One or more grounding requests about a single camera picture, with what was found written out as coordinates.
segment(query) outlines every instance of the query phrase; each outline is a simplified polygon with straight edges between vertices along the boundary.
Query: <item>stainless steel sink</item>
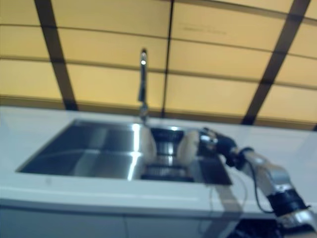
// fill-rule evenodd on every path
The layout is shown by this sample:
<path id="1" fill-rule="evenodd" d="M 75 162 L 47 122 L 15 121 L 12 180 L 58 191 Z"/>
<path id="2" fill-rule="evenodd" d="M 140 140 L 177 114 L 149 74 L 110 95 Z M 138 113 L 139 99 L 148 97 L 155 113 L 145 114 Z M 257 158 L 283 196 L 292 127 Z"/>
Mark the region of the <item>stainless steel sink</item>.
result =
<path id="1" fill-rule="evenodd" d="M 184 167 L 185 128 L 75 120 L 21 165 L 21 173 L 231 184 L 218 156 Z"/>

